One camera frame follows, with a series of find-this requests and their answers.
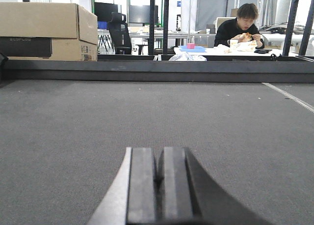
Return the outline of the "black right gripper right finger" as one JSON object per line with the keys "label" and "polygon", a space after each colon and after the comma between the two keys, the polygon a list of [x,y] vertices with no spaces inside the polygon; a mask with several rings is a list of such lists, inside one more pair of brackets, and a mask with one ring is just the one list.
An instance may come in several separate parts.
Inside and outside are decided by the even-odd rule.
{"label": "black right gripper right finger", "polygon": [[160,219],[168,224],[268,225],[228,194],[187,148],[165,147],[159,158]]}

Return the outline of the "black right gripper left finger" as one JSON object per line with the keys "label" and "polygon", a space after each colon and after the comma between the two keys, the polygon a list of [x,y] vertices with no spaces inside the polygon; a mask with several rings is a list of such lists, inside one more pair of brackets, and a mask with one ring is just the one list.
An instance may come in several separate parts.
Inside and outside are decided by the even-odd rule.
{"label": "black right gripper left finger", "polygon": [[121,166],[89,225],[143,225],[157,220],[155,159],[150,148],[127,147]]}

